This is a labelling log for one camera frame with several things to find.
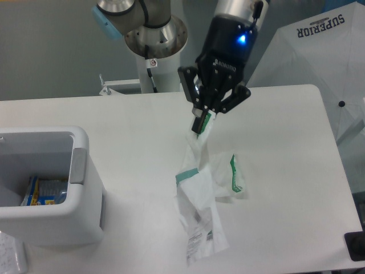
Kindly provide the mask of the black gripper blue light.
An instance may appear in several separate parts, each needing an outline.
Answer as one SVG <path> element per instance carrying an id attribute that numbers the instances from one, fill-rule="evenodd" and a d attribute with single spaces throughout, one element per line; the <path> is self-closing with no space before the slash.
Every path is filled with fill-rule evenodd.
<path id="1" fill-rule="evenodd" d="M 255 17 L 252 21 L 228 15 L 214 17 L 196 59 L 198 68 L 178 68 L 185 97 L 193 104 L 193 132 L 203 132 L 209 110 L 226 114 L 251 96 L 242 81 L 258 34 L 257 21 Z"/>

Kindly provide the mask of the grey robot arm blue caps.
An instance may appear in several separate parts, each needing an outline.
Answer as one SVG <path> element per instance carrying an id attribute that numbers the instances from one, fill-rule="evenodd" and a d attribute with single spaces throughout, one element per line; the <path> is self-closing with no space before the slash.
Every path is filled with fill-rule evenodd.
<path id="1" fill-rule="evenodd" d="M 203 131 L 209 112 L 225 114 L 250 96 L 244 67 L 268 7 L 268 1 L 218 1 L 200 55 L 177 70 L 193 104 L 193 132 Z M 97 1 L 92 12 L 107 34 L 124 37 L 144 60 L 171 57 L 186 44 L 186 27 L 169 1 Z"/>

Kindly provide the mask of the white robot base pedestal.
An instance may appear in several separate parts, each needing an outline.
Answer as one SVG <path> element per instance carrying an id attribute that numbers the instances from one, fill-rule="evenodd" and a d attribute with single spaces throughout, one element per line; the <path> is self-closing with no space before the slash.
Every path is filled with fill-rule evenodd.
<path id="1" fill-rule="evenodd" d="M 171 16 L 170 21 L 157 29 L 140 26 L 124 37 L 126 45 L 135 55 L 141 92 L 179 92 L 180 54 L 188 31 L 183 21 Z"/>

